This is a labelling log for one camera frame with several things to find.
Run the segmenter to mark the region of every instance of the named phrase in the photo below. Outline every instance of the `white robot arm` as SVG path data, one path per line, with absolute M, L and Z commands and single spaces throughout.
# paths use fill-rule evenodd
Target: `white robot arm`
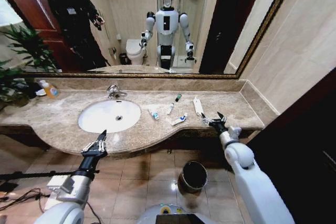
M 83 210 L 88 201 L 97 163 L 107 156 L 105 139 L 106 130 L 82 150 L 84 159 L 71 177 L 52 177 L 47 187 L 53 190 L 49 200 L 54 202 L 54 206 L 41 215 L 35 224 L 83 224 Z
M 152 38 L 154 24 L 155 24 L 155 15 L 153 12 L 148 12 L 146 19 L 146 31 L 141 33 L 141 42 L 140 42 L 141 48 L 146 47 L 147 42 Z
M 239 192 L 252 221 L 257 224 L 293 224 L 292 215 L 270 178 L 260 170 L 252 150 L 239 143 L 241 128 L 231 126 L 227 129 L 225 117 L 218 115 L 220 120 L 208 119 L 203 114 L 202 117 L 219 134 L 225 158 L 235 173 Z
M 185 58 L 185 61 L 187 60 L 195 60 L 196 58 L 194 56 L 194 44 L 190 42 L 190 29 L 189 29 L 189 20 L 188 15 L 186 13 L 182 13 L 179 17 L 180 19 L 180 25 L 183 31 L 183 35 L 185 38 L 185 50 L 187 52 L 187 57 Z

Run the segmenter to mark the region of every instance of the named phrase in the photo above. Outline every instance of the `white sink basin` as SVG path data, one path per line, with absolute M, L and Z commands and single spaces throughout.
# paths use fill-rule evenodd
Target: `white sink basin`
M 124 131 L 139 120 L 140 107 L 129 101 L 104 101 L 87 107 L 78 119 L 83 130 L 92 133 Z

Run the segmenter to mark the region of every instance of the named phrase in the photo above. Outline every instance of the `potted plant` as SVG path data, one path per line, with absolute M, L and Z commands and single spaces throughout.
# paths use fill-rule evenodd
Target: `potted plant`
M 25 54 L 23 60 L 26 60 L 25 66 L 36 69 L 35 71 L 59 72 L 56 62 L 52 57 L 52 51 L 49 46 L 38 36 L 34 29 L 10 25 L 8 31 L 2 32 L 7 38 L 14 40 L 14 43 L 8 45 L 17 54 Z
M 7 105 L 17 107 L 25 106 L 29 97 L 20 91 L 20 87 L 24 87 L 26 82 L 22 78 L 15 78 L 21 72 L 18 68 L 4 68 L 4 65 L 11 60 L 0 60 L 0 102 L 1 108 Z

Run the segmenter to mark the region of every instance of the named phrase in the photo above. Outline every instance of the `bathroom mirror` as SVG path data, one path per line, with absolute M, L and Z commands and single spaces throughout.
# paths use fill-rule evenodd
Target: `bathroom mirror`
M 281 1 L 3 0 L 21 21 L 0 28 L 0 60 L 29 76 L 239 78 Z

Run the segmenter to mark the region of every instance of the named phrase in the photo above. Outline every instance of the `person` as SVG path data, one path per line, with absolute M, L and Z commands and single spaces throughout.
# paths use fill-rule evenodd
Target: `person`
M 90 0 L 48 0 L 70 50 L 80 58 L 83 70 L 106 67 L 107 60 L 92 35 L 90 21 L 101 30 L 105 23 Z

